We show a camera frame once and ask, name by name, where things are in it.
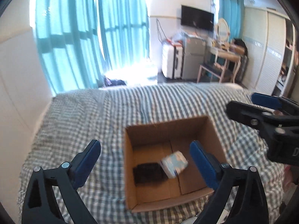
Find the blue white tissue pack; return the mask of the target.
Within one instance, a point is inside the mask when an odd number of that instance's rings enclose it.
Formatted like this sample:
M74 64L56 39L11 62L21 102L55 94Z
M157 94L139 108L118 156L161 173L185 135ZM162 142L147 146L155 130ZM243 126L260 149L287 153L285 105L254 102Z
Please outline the blue white tissue pack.
M176 178L187 168L188 164L187 159L180 151L176 151L160 161L160 166L168 178Z

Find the white suitcase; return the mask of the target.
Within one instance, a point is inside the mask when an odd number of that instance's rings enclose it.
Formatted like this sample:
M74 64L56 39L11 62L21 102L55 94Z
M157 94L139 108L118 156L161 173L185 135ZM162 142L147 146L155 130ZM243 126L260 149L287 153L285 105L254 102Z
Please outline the white suitcase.
M180 79L184 48L180 43L163 43L162 73L168 79Z

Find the white louvered wardrobe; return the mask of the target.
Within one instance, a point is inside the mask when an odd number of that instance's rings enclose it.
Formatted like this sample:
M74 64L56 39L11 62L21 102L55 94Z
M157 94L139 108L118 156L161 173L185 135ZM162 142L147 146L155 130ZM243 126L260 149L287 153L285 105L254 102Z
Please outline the white louvered wardrobe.
M258 93L288 96L295 78L296 47L290 18L270 9L246 7L242 39L248 49L242 84Z

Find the vanity stool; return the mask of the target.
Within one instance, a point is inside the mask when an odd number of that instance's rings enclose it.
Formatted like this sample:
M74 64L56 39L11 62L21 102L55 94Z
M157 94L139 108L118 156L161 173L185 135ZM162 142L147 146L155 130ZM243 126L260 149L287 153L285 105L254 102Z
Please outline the vanity stool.
M201 64L197 76L197 83L200 82L204 72L210 73L210 81L215 77L218 78L219 83L233 82L233 72L227 69L225 65L218 65L217 63L214 63L213 65L207 63Z

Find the checkered bed duvet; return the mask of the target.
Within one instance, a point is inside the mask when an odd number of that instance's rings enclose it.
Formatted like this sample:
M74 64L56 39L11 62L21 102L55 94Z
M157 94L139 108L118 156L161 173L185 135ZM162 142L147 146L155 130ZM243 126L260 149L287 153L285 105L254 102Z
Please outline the checkered bed duvet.
M229 101L251 102L251 92L219 83L168 83L117 89L77 90L53 98L20 172L17 204L22 208L33 169L58 167L82 152L93 139L101 154L78 193L98 223L180 223L198 215L208 198L154 212L125 208L122 144L129 125L208 115L228 163L255 166L263 182L270 223L279 216L284 166L270 162L258 132L227 118Z

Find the silver mini fridge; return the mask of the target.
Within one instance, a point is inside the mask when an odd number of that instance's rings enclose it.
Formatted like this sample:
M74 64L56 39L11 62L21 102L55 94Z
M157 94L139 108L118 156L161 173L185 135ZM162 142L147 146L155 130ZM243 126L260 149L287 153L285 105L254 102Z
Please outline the silver mini fridge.
M197 79L200 65L204 62L206 42L197 37L183 38L184 59L181 77L183 80Z

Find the white vanity desk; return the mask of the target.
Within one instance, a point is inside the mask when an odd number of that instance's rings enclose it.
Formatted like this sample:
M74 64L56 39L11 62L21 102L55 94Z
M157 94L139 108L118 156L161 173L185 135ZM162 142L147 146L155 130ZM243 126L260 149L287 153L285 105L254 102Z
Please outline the white vanity desk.
M222 83L224 81L226 71L228 70L228 67L229 67L229 62L235 63L234 69L233 69L231 77L230 77L230 82L235 83L237 73L241 66L241 56L236 53L233 53L233 52L230 52L227 50L223 50L223 49L220 49L217 47L208 46L207 51L210 52L212 55L215 55L214 66L217 66L219 68L219 70L221 70L220 76L218 76L216 74L216 76L219 78L219 83ZM218 58L224 59L224 65L219 65L217 63Z

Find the black round lid case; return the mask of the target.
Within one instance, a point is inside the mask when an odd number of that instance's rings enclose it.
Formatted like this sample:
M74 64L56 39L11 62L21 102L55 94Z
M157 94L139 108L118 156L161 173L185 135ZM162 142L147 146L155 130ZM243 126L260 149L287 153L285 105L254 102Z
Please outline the black round lid case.
M165 171L157 162L138 164L133 168L134 182L142 183L158 183L168 179Z

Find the left teal curtain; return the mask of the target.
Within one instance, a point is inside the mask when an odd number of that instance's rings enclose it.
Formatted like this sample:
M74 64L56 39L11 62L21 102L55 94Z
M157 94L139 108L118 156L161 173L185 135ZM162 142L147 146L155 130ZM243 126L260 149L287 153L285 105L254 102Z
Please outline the left teal curtain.
M52 94L101 88L103 55L94 0L36 0L35 37Z

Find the black wall television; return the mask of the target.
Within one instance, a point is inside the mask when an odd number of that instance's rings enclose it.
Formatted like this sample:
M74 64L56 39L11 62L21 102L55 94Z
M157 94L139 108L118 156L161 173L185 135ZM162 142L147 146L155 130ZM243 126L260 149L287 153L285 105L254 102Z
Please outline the black wall television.
M182 5L180 24L182 26L194 27L196 29L213 32L214 14L208 11Z

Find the middle teal curtain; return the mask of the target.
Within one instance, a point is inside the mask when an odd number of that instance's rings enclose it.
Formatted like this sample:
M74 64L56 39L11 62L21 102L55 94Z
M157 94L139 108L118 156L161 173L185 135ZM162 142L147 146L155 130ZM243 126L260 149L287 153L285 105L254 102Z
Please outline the middle teal curtain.
M99 0L99 22L108 70L149 57L149 17L145 0Z

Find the teal curtain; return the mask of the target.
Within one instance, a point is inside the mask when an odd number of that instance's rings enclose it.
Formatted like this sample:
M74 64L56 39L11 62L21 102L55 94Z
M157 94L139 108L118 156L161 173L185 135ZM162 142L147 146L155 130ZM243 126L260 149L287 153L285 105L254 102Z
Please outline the teal curtain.
M145 0L99 0L99 22L108 70L149 57L149 17Z
M52 94L101 88L103 55L94 0L36 0L35 37Z
M219 0L219 18L223 18L230 29L230 39L242 38L244 0Z

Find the oval vanity mirror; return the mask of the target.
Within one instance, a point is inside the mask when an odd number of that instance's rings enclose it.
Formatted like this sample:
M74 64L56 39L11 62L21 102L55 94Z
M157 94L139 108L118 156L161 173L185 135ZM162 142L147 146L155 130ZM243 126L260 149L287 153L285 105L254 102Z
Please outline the oval vanity mirror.
M217 32L217 38L220 42L224 43L229 40L230 29L228 23L224 18L220 18L218 20L218 23L216 25L216 32Z

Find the right teal curtain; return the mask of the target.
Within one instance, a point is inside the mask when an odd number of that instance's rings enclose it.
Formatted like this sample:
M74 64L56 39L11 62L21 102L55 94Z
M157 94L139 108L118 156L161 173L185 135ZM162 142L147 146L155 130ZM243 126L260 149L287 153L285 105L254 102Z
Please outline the right teal curtain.
M219 0L219 18L223 18L230 29L230 39L242 38L244 0Z

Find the brown cardboard box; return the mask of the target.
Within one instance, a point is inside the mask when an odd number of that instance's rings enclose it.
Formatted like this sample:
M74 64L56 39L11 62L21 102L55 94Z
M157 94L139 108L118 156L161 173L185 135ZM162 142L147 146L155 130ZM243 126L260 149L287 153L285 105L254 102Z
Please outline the brown cardboard box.
M131 212L167 209L213 193L192 158L193 141L199 141L219 162L226 161L206 115L125 129L125 199Z

